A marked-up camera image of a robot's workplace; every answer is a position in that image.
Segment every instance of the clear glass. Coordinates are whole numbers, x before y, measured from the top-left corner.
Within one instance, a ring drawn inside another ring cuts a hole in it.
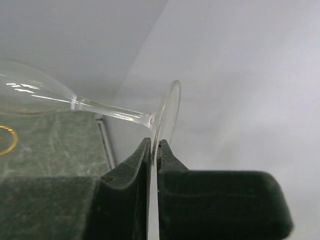
[[[123,119],[146,126],[152,131],[152,163],[157,157],[158,143],[173,137],[179,105],[181,84],[171,83],[154,113],[142,113],[101,104],[77,96],[52,76],[16,61],[0,62],[0,113],[30,116],[65,111],[86,111]]]

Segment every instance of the gold rim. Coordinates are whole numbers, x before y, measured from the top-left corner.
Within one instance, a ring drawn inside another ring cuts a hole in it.
[[[0,129],[5,129],[7,130],[8,132],[11,133],[11,135],[13,136],[13,143],[11,144],[10,147],[8,147],[6,150],[4,151],[0,151],[0,156],[2,155],[5,155],[9,152],[11,152],[12,149],[14,149],[16,146],[17,146],[17,143],[18,143],[18,135],[17,133],[15,132],[15,130],[13,130],[11,127],[8,127],[8,126],[1,126],[0,125]]]

